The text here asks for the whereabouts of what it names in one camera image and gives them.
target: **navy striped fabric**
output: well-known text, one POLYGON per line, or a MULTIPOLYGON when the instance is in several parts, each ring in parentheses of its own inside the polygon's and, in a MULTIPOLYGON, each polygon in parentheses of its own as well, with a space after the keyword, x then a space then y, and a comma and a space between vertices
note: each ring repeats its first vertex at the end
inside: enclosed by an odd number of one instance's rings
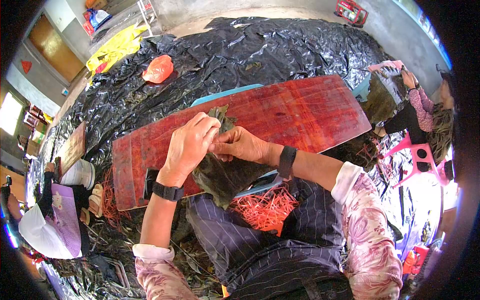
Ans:
POLYGON ((308 282, 318 287, 319 299, 352 299, 339 271, 341 206, 310 181, 294 178, 290 190, 298 190, 300 205, 285 219, 281 238, 252 229, 209 194, 189 199, 187 218, 231 299, 309 299, 308 282))

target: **red wooden board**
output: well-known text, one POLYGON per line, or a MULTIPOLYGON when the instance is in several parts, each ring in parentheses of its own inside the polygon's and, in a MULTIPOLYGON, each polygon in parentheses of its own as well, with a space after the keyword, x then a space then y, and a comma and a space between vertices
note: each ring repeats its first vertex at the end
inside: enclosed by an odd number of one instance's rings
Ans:
MULTIPOLYGON (((218 98, 139 128, 113 142, 113 179, 118 210, 146 206, 146 169, 165 163, 172 132, 198 112, 228 104, 227 116, 259 138, 319 153, 367 132, 371 126, 340 76, 287 81, 218 98)), ((192 177, 185 196, 201 190, 192 177)))

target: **black wrist strap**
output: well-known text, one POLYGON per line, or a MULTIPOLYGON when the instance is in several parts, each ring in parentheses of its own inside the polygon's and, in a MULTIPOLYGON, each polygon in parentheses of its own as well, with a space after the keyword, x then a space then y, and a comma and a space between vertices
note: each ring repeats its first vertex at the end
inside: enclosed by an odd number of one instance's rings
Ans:
POLYGON ((276 169, 279 176, 285 179, 290 177, 292 173, 292 166, 295 157, 297 156, 297 149, 284 146, 282 154, 280 154, 280 163, 278 164, 278 168, 276 169))
POLYGON ((152 184, 152 192, 154 192, 157 196, 160 196, 165 200, 174 201, 174 202, 180 200, 184 194, 183 186, 181 188, 178 188, 175 186, 167 187, 156 181, 152 184))

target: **floral shirt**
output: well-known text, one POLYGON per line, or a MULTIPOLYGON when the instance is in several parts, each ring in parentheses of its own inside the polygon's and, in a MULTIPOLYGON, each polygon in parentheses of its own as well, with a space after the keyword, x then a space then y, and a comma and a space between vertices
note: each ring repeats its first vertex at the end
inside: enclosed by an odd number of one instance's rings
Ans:
MULTIPOLYGON (((398 299, 402 264, 387 233, 387 219, 378 192, 361 167, 346 162, 332 189, 343 205, 342 224, 347 239, 345 272, 355 299, 398 299)), ((148 299, 198 299, 185 277, 173 265, 173 248, 136 244, 135 266, 148 299)))
POLYGON ((411 89, 408 92, 408 98, 417 112, 420 129, 425 132, 431 132, 433 126, 434 103, 428 99, 421 87, 418 89, 411 89))

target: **yellow bag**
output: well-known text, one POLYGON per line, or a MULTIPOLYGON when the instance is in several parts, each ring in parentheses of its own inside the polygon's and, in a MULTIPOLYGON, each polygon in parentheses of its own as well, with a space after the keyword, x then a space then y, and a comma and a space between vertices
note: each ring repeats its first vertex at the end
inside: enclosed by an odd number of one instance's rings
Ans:
POLYGON ((96 69, 103 63, 106 66, 99 72, 107 72, 114 63, 121 60, 128 54, 132 54, 140 49, 140 41, 142 37, 137 37, 140 33, 148 29, 148 25, 136 27, 134 24, 123 29, 114 35, 107 43, 105 43, 94 55, 87 61, 86 66, 89 71, 93 71, 92 76, 96 73, 96 69))

